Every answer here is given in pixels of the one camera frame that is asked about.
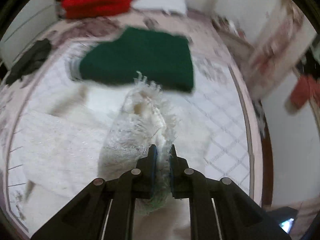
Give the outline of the white fuzzy knit cardigan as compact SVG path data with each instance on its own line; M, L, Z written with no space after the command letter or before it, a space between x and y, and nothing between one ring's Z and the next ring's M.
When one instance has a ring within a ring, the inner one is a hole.
M155 194L138 200L134 239L183 239L189 207L170 192L170 148L204 170L211 133L197 114L139 76L128 86L82 82L45 98L20 120L27 187L23 212L33 235L94 178L112 180L133 169L148 148L158 150Z

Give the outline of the white quilted floral mat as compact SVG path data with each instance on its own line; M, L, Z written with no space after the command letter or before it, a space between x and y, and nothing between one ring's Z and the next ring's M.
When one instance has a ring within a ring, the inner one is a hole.
M24 202L34 183L55 206L78 193L97 174L98 157L107 130L131 86L108 88L72 81L68 62L93 42L69 41L23 82L1 90L1 208L29 237L33 224ZM227 50L215 57L192 50L195 89L190 94L165 92L178 114L178 150L182 136L190 144L196 128L205 173L232 178L246 194L261 202L260 132L242 76ZM191 124L182 124L186 116Z

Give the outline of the red garment on sill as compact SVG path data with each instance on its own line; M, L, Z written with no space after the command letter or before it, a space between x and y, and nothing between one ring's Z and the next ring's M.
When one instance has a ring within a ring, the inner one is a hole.
M310 74L299 77L285 102L285 108L289 115L295 115L308 102L314 103L319 110L319 82Z

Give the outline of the dark green folded sweater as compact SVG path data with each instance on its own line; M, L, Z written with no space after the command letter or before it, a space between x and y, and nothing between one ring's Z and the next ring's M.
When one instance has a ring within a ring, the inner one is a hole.
M89 46L69 63L73 80L126 85L141 79L190 93L194 70L185 36L128 27L113 41Z

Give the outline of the black leather jacket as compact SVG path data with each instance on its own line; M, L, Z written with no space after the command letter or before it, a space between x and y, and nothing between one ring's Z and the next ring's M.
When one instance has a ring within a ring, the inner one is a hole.
M38 70L47 60L51 49L51 42L47 38L36 41L11 68L5 84L10 86L17 80L22 81L24 76Z

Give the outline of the beige bedside table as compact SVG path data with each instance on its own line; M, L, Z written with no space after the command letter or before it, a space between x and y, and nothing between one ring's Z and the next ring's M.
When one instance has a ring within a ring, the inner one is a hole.
M243 58L251 55L253 46L245 39L242 30L237 29L234 22L229 21L226 17L214 14L212 25L232 55Z

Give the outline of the pink floral curtain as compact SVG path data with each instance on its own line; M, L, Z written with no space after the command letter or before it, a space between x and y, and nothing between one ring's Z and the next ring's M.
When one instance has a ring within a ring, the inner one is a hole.
M316 36L293 0L278 0L241 68L250 97L262 100L288 75Z

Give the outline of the white pillow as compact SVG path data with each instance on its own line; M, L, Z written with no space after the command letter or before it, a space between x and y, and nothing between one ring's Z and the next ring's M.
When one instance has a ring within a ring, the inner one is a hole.
M185 0L134 0L131 7L139 11L164 11L166 13L187 14Z

